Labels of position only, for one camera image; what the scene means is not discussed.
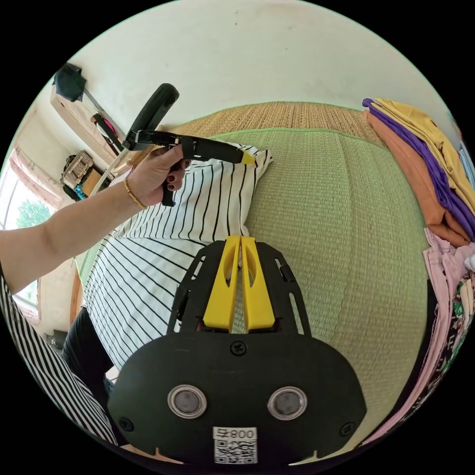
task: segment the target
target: qr code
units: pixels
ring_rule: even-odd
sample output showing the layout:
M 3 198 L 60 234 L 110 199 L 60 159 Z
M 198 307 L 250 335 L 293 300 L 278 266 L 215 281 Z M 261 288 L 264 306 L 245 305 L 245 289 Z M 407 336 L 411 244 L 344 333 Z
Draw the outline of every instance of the qr code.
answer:
M 257 464 L 257 440 L 215 440 L 217 464 Z

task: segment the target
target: bed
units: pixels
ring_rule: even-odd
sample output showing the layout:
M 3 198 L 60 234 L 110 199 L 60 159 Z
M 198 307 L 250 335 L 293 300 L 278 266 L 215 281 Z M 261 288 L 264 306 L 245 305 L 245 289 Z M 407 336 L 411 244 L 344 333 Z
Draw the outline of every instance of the bed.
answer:
M 404 175 L 361 111 L 327 104 L 246 105 L 172 131 L 272 150 L 246 225 L 284 254 L 312 335 L 358 375 L 368 413 L 339 453 L 353 449 L 396 403 L 426 329 L 425 224 Z M 76 258 L 82 285 L 99 246 Z

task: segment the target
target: black bag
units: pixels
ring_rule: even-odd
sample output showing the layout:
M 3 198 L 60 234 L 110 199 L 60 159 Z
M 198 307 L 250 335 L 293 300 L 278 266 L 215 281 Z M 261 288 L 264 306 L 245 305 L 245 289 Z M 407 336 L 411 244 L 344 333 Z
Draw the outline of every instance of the black bag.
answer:
M 81 68 L 74 64 L 66 63 L 55 75 L 53 84 L 56 93 L 68 101 L 82 101 L 86 80 L 81 76 Z

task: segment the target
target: purple shirt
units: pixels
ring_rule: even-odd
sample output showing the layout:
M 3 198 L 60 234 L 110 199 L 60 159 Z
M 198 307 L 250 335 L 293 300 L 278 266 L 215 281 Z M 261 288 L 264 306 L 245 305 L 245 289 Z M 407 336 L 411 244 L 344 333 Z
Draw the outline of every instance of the purple shirt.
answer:
M 410 130 L 391 119 L 387 115 L 372 106 L 372 99 L 365 99 L 363 107 L 368 107 L 370 112 L 393 132 L 395 132 L 405 143 L 410 145 L 423 159 L 427 165 L 430 178 L 434 184 L 435 195 L 444 209 L 449 211 L 457 220 L 463 230 L 467 233 L 470 241 L 475 240 L 475 216 L 471 213 L 467 205 L 449 186 L 447 175 L 437 162 L 427 144 L 416 137 Z

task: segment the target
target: window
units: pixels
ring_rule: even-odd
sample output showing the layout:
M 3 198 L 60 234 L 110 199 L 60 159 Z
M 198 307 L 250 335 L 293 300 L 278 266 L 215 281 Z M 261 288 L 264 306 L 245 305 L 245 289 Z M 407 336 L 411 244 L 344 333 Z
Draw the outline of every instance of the window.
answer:
M 37 198 L 18 179 L 6 163 L 0 175 L 0 229 L 36 226 L 46 221 L 54 209 Z M 15 295 L 22 306 L 38 309 L 38 281 Z

